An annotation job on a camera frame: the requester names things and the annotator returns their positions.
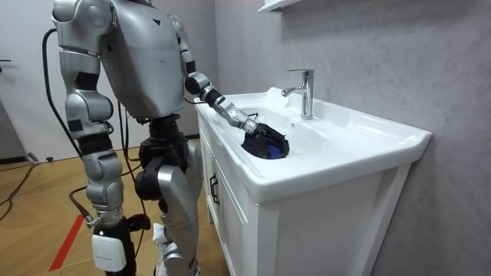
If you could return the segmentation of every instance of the textured wall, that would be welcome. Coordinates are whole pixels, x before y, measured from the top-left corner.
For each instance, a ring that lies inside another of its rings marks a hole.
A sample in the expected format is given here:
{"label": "textured wall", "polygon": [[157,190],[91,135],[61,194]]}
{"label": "textured wall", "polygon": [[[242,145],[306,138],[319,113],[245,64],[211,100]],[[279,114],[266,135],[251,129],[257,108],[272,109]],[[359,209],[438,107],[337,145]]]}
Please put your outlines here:
{"label": "textured wall", "polygon": [[[187,30],[189,46],[196,59],[196,68],[213,84],[218,84],[216,63],[215,2],[197,0],[153,0],[153,5],[168,14],[176,15]],[[186,93],[187,99],[194,98]],[[180,111],[179,128],[184,134],[198,134],[198,115],[193,105]]]}
{"label": "textured wall", "polygon": [[491,275],[491,1],[304,0],[284,15],[216,2],[225,94],[299,84],[434,134],[373,275]]}

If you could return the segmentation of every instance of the electrical cord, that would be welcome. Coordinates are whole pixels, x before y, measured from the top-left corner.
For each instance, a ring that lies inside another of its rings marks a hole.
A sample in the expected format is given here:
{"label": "electrical cord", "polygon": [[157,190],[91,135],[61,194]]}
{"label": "electrical cord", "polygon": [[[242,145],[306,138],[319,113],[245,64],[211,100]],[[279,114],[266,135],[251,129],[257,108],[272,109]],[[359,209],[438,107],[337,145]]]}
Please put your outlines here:
{"label": "electrical cord", "polygon": [[63,128],[63,131],[65,135],[68,137],[70,140],[71,145],[74,147],[75,151],[78,154],[78,157],[82,158],[82,153],[78,149],[77,144],[75,141],[71,138],[70,132],[68,131],[67,127],[64,125],[63,120],[60,117],[60,114],[56,110],[56,107],[54,106],[53,99],[51,97],[51,88],[49,84],[49,73],[48,73],[48,38],[49,36],[56,32],[55,28],[50,29],[48,32],[43,37],[43,45],[42,45],[42,55],[43,55],[43,71],[44,71],[44,86],[46,88],[46,96],[48,97],[48,102],[49,106],[51,107],[51,110],[53,110],[54,115],[56,116],[56,119],[58,119],[58,122],[60,123],[61,127]]}
{"label": "electrical cord", "polygon": [[15,168],[2,169],[2,170],[0,170],[0,172],[8,171],[8,170],[11,170],[11,169],[20,169],[20,168],[24,168],[24,167],[30,166],[30,165],[32,165],[32,163],[25,164],[25,165],[22,165],[22,166],[18,166],[18,167],[15,167]]}
{"label": "electrical cord", "polygon": [[[44,34],[43,37],[43,42],[42,42],[42,57],[43,57],[43,72],[44,72],[44,87],[46,89],[46,97],[49,102],[49,106],[51,110],[53,111],[54,115],[56,116],[56,119],[60,123],[61,128],[63,128],[63,131],[67,138],[70,140],[71,145],[74,147],[75,152],[77,152],[77,155],[80,159],[82,159],[82,152],[78,149],[77,144],[75,143],[74,139],[71,137],[70,132],[68,131],[68,128],[65,126],[63,120],[61,119],[60,114],[58,113],[56,106],[53,103],[53,98],[51,96],[51,85],[49,84],[49,71],[48,71],[48,38],[50,37],[51,34],[56,32],[55,28],[50,29],[49,31]],[[76,192],[80,192],[87,187],[80,187],[79,189],[75,189],[74,191],[70,192],[68,195],[68,198],[70,201],[77,207],[78,211],[85,217],[87,218],[89,212],[82,206],[82,204],[78,203],[77,200],[73,197],[73,195]]]}
{"label": "electrical cord", "polygon": [[[46,32],[46,34],[44,34],[44,37],[43,37],[43,42],[42,42],[42,59],[43,59],[43,72],[44,72],[44,87],[46,89],[46,97],[48,98],[48,102],[49,102],[49,106],[51,108],[51,110],[53,111],[54,115],[56,116],[58,122],[60,123],[61,127],[63,128],[63,131],[64,133],[66,134],[67,138],[70,140],[70,143],[71,145],[74,147],[75,149],[75,152],[77,152],[78,154],[78,157],[80,157],[80,159],[82,159],[82,153],[81,151],[78,149],[78,146],[77,144],[75,143],[74,139],[71,137],[71,134],[70,132],[68,131],[68,128],[65,126],[63,120],[61,119],[60,117],[60,114],[58,113],[57,109],[56,109],[56,106],[54,105],[53,103],[53,99],[52,99],[52,96],[51,96],[51,86],[49,84],[49,73],[48,73],[48,38],[50,37],[51,34],[53,34],[54,32],[56,32],[56,28],[52,28],[50,30],[48,30]],[[121,133],[121,141],[123,142],[123,128],[122,128],[122,125],[123,125],[123,122],[122,122],[122,118],[121,118],[121,113],[120,113],[120,103],[118,102],[118,107],[119,107],[119,114],[120,114],[120,133]],[[128,158],[125,156],[125,160],[127,162],[127,165],[128,165],[128,169],[129,171],[128,172],[125,172],[122,174],[122,176],[125,176],[126,174],[131,174],[131,178],[133,179],[133,183],[135,182],[135,177],[134,177],[134,174],[133,174],[133,171],[138,169],[135,168],[135,169],[131,169],[131,166],[130,166],[130,162],[128,160]],[[28,172],[26,173],[26,177],[22,180],[21,184],[19,185],[19,187],[14,191],[14,195],[12,196],[9,196],[8,199],[6,199],[4,202],[0,203],[0,205],[3,205],[5,202],[9,202],[9,206],[8,206],[8,210],[7,212],[0,218],[0,221],[8,214],[8,212],[10,212],[10,210],[12,209],[12,197],[15,196],[15,194],[17,194],[18,190],[22,187],[22,185],[24,184],[25,180],[29,177],[29,175],[31,174],[31,171],[37,166],[38,164],[33,164],[33,166],[28,170]],[[75,205],[75,207],[77,207],[78,211],[85,217],[89,217],[90,216],[90,213],[82,206],[82,204],[80,204],[74,197],[74,194],[77,193],[77,192],[80,192],[80,191],[83,191],[85,190],[87,187],[84,186],[84,187],[80,187],[78,189],[75,189],[73,191],[70,192],[70,194],[68,195],[68,198],[70,199],[70,201]],[[142,209],[143,209],[143,213],[144,215],[147,214],[147,211],[145,209],[145,205],[143,204],[143,200],[140,199],[140,202],[141,202],[141,205],[142,205]],[[140,246],[141,246],[141,242],[143,241],[143,232],[144,232],[144,229],[142,229],[141,231],[141,236],[140,236],[140,240],[138,241],[138,247],[137,247],[137,251],[136,251],[136,254],[135,254],[135,257],[138,256],[138,251],[140,250]]]}
{"label": "electrical cord", "polygon": [[[133,174],[133,169],[131,169],[130,165],[130,159],[128,158],[127,151],[128,151],[128,146],[129,146],[129,140],[130,140],[130,130],[128,127],[128,113],[126,113],[126,141],[124,139],[123,135],[123,115],[121,113],[121,102],[117,102],[117,115],[119,116],[120,119],[120,136],[121,136],[121,146],[123,147],[123,154],[124,154],[124,161],[126,161],[126,166],[128,167],[128,172],[131,174],[131,179],[133,180],[133,183],[136,183],[135,175]],[[140,199],[140,204],[141,208],[143,210],[143,214],[147,214],[147,210],[145,209],[145,204],[143,203],[143,200]],[[138,246],[137,250],[135,251],[135,257],[138,256],[138,252],[140,251],[140,246],[141,242],[143,240],[143,233],[145,232],[145,229],[141,229],[141,235],[140,235],[140,240],[138,241]]]}
{"label": "electrical cord", "polygon": [[140,161],[140,158],[130,158],[129,150],[130,150],[130,126],[128,124],[128,112],[125,110],[124,111],[124,116],[125,116],[125,124],[126,124],[126,144],[125,146],[121,145],[123,147],[123,153],[128,158],[130,161]]}
{"label": "electrical cord", "polygon": [[[136,166],[134,169],[131,170],[131,172],[133,173],[134,171],[136,171],[137,169],[139,169],[141,167],[141,164]],[[127,171],[125,173],[123,173],[121,176],[127,176],[130,174],[130,171]]]}
{"label": "electrical cord", "polygon": [[31,172],[32,170],[37,167],[39,164],[36,164],[36,163],[32,163],[31,164],[31,167],[29,168],[29,170],[25,173],[25,176],[24,176],[24,179],[21,181],[21,183],[17,186],[17,188],[14,189],[13,192],[11,192],[11,194],[8,196],[8,198],[6,200],[4,200],[2,203],[0,203],[0,206],[4,205],[6,202],[8,202],[8,208],[7,208],[7,211],[5,211],[5,214],[3,214],[3,216],[0,218],[0,221],[6,217],[10,210],[12,210],[12,206],[14,205],[14,202],[12,201],[12,199],[14,198],[15,195],[17,195],[18,191],[21,190],[22,186],[24,185],[25,181],[29,178],[29,176],[31,175]]}

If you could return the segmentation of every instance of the faucet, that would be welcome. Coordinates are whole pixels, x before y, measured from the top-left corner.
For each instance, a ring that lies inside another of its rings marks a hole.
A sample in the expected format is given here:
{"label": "faucet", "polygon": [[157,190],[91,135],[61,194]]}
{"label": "faucet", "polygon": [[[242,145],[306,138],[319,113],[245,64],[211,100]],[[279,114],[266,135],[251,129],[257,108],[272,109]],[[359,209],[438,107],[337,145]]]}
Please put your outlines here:
{"label": "faucet", "polygon": [[292,93],[302,94],[302,115],[300,116],[303,120],[310,120],[314,116],[312,115],[314,107],[314,70],[312,69],[295,69],[288,70],[301,71],[302,72],[302,85],[300,87],[292,87],[282,90],[282,96],[288,97]]}

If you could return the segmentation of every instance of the cabinet handle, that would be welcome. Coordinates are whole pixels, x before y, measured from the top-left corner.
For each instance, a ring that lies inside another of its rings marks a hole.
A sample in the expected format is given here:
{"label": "cabinet handle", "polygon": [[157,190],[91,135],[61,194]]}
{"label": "cabinet handle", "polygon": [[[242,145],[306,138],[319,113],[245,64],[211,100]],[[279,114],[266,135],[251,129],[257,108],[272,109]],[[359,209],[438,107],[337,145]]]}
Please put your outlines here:
{"label": "cabinet handle", "polygon": [[215,193],[215,186],[217,185],[218,185],[218,179],[216,178],[216,175],[213,173],[213,176],[209,179],[209,188],[212,193],[213,202],[218,204],[218,206],[220,206],[218,195]]}
{"label": "cabinet handle", "polygon": [[213,196],[213,180],[216,179],[216,174],[213,173],[213,176],[209,178],[209,190],[212,193]]}

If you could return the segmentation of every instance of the humanoid robot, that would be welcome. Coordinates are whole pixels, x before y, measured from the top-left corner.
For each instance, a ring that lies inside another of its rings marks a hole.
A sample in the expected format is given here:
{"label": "humanoid robot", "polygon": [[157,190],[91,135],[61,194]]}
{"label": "humanoid robot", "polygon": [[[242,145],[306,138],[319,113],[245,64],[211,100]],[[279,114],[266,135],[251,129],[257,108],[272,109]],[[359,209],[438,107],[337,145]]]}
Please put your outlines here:
{"label": "humanoid robot", "polygon": [[143,171],[135,190],[142,200],[158,201],[167,241],[159,244],[158,276],[195,276],[198,244],[197,199],[203,168],[199,145],[178,130],[175,112],[184,106],[184,87],[227,122],[258,140],[272,140],[288,154],[288,141],[256,123],[196,71],[186,32],[176,16],[144,0],[55,0],[61,73],[67,88],[68,129],[77,140],[88,178],[87,197],[97,216],[95,265],[106,275],[136,274],[130,232],[150,228],[123,214],[122,165],[112,147],[107,122],[113,104],[97,92],[101,61],[116,98],[150,137],[140,146]]}

